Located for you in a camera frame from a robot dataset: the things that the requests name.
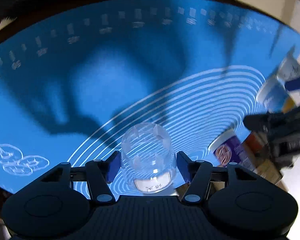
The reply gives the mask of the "yellow blue paper cup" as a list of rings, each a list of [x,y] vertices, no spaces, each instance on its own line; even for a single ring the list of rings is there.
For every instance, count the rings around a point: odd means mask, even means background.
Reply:
[[[296,107],[294,100],[276,76],[267,79],[260,87],[256,101],[270,113],[287,113]]]

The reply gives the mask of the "white calligraphy paper cup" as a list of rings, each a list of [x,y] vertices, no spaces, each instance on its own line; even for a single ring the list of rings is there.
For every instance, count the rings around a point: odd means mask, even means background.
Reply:
[[[300,64],[293,56],[294,51],[295,46],[292,46],[277,68],[276,77],[280,81],[286,82],[300,78]]]

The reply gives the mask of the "blue purple paper cup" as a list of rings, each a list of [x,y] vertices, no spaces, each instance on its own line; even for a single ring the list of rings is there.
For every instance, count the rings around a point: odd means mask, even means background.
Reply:
[[[223,132],[211,142],[208,151],[218,160],[219,167],[226,167],[229,163],[237,163],[251,171],[255,169],[233,129]]]

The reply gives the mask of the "clear plastic cup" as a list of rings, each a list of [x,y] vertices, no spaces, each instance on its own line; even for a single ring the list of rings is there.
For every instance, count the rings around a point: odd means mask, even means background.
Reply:
[[[168,131],[150,122],[127,130],[121,141],[121,168],[127,184],[143,194],[168,188],[177,173],[176,155]]]

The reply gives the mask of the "blue silicone baking mat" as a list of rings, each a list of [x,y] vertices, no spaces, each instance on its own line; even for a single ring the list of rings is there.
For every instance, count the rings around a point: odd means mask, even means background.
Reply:
[[[0,187],[106,159],[141,122],[217,165],[209,144],[248,136],[242,119],[263,111],[256,94],[289,52],[292,28],[209,0],[113,0],[38,22],[0,44]]]

